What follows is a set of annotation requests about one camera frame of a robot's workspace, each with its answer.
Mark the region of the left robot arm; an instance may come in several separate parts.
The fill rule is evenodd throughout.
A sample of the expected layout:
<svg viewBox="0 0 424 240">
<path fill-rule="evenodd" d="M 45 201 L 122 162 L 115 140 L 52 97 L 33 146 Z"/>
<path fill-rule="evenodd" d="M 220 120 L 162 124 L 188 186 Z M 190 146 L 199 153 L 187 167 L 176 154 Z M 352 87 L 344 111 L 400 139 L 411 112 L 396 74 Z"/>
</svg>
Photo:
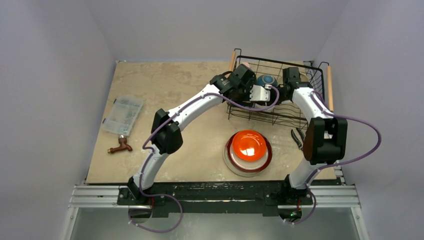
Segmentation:
<svg viewBox="0 0 424 240">
<path fill-rule="evenodd" d="M 241 63 L 233 71 L 215 75 L 199 93 L 179 106 L 157 110 L 151 134 L 142 145 L 148 155 L 127 183 L 132 197 L 138 200 L 144 190 L 153 186 L 166 158 L 183 145 L 182 132 L 193 120 L 224 101 L 236 104 L 248 97 L 255 81 L 256 74 L 250 65 Z"/>
</svg>

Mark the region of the dark blue bowl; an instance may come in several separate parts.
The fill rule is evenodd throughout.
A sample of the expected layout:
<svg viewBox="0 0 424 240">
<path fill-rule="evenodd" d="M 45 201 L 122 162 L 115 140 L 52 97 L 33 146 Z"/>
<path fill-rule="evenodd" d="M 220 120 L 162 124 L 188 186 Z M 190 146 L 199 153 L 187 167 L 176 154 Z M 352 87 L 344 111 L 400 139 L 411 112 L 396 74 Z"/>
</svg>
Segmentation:
<svg viewBox="0 0 424 240">
<path fill-rule="evenodd" d="M 258 76 L 255 84 L 262 87 L 264 87 L 265 85 L 272 85 L 274 87 L 278 86 L 276 78 L 270 74 L 262 74 Z"/>
</svg>

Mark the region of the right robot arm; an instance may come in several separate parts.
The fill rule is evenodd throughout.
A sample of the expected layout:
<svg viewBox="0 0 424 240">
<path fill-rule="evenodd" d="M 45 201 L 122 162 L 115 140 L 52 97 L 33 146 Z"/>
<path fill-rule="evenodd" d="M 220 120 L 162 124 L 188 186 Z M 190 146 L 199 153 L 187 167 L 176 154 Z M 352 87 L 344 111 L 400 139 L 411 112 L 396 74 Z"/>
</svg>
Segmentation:
<svg viewBox="0 0 424 240">
<path fill-rule="evenodd" d="M 303 140 L 303 159 L 284 180 L 280 195 L 305 196 L 308 185 L 322 170 L 345 156 L 348 122 L 333 116 L 321 95 L 302 81 L 297 67 L 282 71 L 283 96 L 291 100 L 308 122 Z"/>
</svg>

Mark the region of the cream painted plate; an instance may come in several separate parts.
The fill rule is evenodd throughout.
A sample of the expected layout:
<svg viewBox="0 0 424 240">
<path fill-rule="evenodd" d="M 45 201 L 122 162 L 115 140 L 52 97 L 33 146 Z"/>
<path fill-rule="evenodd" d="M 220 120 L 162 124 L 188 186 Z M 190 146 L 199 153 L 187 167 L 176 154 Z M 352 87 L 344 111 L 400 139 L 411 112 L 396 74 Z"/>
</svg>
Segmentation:
<svg viewBox="0 0 424 240">
<path fill-rule="evenodd" d="M 300 76 L 300 81 L 301 82 L 309 82 L 309 78 L 308 78 L 308 76 L 306 74 L 300 72 L 299 73 L 299 76 Z"/>
</svg>

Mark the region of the light pink faceted mug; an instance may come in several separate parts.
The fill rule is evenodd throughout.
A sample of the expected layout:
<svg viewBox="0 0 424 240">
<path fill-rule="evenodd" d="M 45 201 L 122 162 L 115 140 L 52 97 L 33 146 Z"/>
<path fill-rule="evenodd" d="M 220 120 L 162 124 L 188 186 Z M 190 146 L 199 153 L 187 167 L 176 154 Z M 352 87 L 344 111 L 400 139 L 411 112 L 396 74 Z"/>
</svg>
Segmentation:
<svg viewBox="0 0 424 240">
<path fill-rule="evenodd" d="M 246 67 L 248 67 L 248 68 L 250 68 L 251 66 L 250 66 L 250 64 L 248 63 L 248 62 L 241 62 L 240 63 L 241 65 L 244 65 L 244 66 L 246 66 Z"/>
</svg>

